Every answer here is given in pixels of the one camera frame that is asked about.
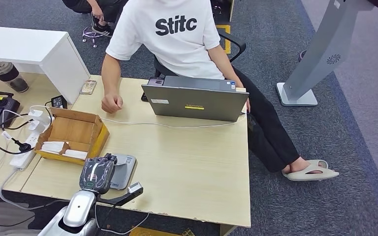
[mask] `black pants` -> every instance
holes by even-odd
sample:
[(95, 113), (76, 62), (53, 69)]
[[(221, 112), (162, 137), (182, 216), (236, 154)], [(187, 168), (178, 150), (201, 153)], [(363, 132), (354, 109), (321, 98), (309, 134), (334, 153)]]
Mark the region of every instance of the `black pants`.
[[(118, 14), (122, 11), (126, 0), (96, 0), (100, 9), (103, 12), (104, 21), (115, 22)], [(92, 7), (86, 0), (80, 0), (75, 6), (70, 6), (70, 9), (77, 13), (91, 13)]]
[(273, 105), (245, 74), (236, 68), (234, 71), (250, 93), (249, 149), (269, 171), (280, 171), (299, 158), (298, 151), (280, 123)]

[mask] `black charger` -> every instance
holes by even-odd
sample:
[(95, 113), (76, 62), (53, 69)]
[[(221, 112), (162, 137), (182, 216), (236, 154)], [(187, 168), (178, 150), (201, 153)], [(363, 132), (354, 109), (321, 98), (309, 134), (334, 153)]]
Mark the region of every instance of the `black charger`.
[(67, 101), (63, 96), (57, 96), (53, 97), (51, 99), (51, 106), (52, 107), (57, 107), (57, 108), (64, 108), (67, 109)]

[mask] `hand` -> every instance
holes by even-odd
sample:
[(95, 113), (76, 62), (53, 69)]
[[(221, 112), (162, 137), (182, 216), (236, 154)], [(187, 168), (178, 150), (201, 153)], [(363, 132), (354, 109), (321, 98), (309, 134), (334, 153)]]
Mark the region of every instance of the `hand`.
[(121, 110), (123, 104), (123, 98), (117, 93), (108, 93), (102, 99), (102, 110), (112, 114)]
[(100, 9), (99, 6), (94, 6), (92, 7), (92, 14), (95, 16), (97, 19), (103, 21), (103, 12), (102, 9)]
[(247, 98), (246, 105), (247, 105), (247, 112), (251, 112), (252, 108), (250, 106), (250, 99), (249, 98)]
[[(240, 81), (240, 79), (236, 80), (236, 82), (235, 82), (235, 86), (236, 86), (237, 88), (244, 88), (244, 85), (243, 85), (243, 83)], [(247, 112), (250, 112), (250, 111), (251, 111), (251, 106), (250, 106), (250, 99), (249, 99), (249, 98), (247, 98), (246, 106), (247, 106)]]

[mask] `smartphone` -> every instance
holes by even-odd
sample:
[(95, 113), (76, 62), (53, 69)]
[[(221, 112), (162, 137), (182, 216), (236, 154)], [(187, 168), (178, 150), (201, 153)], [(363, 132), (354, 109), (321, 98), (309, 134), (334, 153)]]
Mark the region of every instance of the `smartphone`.
[[(160, 77), (150, 77), (149, 82), (147, 83), (148, 85), (156, 85), (156, 86), (162, 86), (164, 82), (164, 78)], [(145, 93), (141, 96), (141, 101), (143, 102), (148, 102), (148, 98)]]

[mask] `person's leg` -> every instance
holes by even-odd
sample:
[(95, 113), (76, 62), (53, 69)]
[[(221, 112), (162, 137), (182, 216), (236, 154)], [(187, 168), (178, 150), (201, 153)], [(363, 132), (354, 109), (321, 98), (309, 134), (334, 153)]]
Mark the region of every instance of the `person's leg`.
[(106, 22), (114, 23), (128, 0), (97, 0)]
[(74, 12), (77, 13), (91, 13), (92, 7), (86, 0), (80, 0), (75, 6), (70, 6)]
[(273, 105), (245, 74), (236, 68), (234, 71), (250, 93), (250, 113), (257, 123), (255, 129), (249, 131), (250, 150), (271, 172), (290, 173), (307, 168), (310, 163), (298, 154)]

